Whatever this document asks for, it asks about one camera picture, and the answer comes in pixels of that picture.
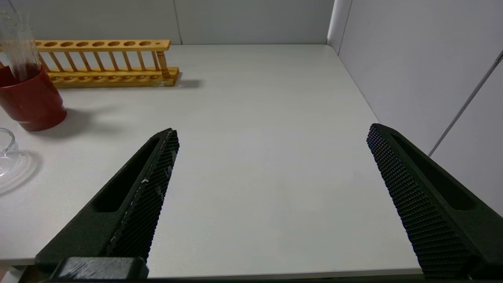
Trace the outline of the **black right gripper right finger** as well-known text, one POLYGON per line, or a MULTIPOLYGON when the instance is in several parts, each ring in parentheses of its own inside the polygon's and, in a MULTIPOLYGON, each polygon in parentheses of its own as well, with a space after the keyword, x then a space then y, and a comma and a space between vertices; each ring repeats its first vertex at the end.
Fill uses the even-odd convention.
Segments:
POLYGON ((502 217, 396 130, 366 141, 424 277, 502 277, 502 217))

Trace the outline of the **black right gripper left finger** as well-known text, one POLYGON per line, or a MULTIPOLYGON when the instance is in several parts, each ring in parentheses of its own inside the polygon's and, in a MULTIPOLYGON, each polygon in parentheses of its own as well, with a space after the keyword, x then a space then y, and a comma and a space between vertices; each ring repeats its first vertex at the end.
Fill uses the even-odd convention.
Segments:
POLYGON ((36 267, 53 272, 70 257, 147 260, 179 148, 174 129, 149 138, 36 255, 36 267))

